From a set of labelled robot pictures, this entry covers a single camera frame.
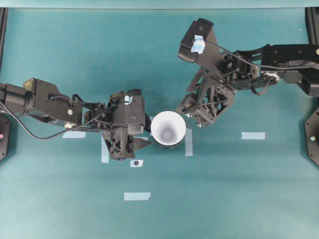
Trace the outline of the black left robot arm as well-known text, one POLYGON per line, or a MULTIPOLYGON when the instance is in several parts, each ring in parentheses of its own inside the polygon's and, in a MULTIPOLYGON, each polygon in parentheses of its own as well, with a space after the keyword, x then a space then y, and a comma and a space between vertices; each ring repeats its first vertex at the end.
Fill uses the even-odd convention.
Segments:
POLYGON ((68 97, 57 86, 31 78, 22 87, 0 86, 0 157, 8 152, 11 115, 23 128, 19 116, 30 116, 40 122, 70 131, 100 132, 109 157, 123 161, 135 157, 135 151, 151 142, 139 136, 151 130, 151 120, 145 112, 145 99, 140 89, 120 91, 110 95, 108 103, 90 103, 78 94, 68 97))

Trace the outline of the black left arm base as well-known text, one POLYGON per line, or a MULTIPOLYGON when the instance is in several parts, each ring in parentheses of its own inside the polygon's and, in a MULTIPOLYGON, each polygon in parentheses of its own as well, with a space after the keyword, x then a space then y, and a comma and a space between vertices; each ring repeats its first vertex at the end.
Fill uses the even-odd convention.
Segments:
POLYGON ((2 161, 8 153, 8 144, 10 137, 10 120, 4 115, 0 115, 0 161, 2 161))

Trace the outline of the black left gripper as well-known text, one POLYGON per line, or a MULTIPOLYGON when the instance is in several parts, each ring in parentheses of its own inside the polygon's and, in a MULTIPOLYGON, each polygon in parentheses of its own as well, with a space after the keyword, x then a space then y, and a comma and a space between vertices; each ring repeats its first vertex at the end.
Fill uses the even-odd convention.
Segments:
POLYGON ((151 119, 145 113, 144 125, 115 124, 113 123, 114 104, 86 104, 88 111, 84 114, 85 129, 89 132, 100 132, 107 144, 110 159, 125 160, 134 158, 135 151, 142 149, 152 142, 136 135, 142 134, 144 130, 151 132, 151 119))

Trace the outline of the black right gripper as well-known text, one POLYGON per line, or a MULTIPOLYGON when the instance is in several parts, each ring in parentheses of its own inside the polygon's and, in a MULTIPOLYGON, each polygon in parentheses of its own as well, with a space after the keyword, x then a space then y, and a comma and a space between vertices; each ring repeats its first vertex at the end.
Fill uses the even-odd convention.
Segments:
POLYGON ((198 127, 214 124, 234 102, 234 90, 216 71, 200 67, 176 112, 194 119, 198 127))

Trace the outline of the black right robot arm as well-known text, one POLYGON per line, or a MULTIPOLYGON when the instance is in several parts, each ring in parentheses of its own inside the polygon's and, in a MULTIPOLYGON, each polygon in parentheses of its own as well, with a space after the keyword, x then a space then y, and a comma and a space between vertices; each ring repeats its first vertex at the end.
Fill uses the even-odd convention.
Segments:
POLYGON ((319 47, 312 44, 265 45, 248 51, 220 51, 207 43, 202 54, 181 45, 180 59, 200 66, 176 111, 206 127, 234 102, 237 91, 260 96, 280 79, 319 95, 319 47))

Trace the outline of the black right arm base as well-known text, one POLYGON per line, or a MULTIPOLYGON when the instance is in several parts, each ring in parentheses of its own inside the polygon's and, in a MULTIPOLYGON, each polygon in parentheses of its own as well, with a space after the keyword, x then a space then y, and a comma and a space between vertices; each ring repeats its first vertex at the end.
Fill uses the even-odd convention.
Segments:
POLYGON ((319 166, 319 109, 317 108, 304 123, 307 156, 319 166))

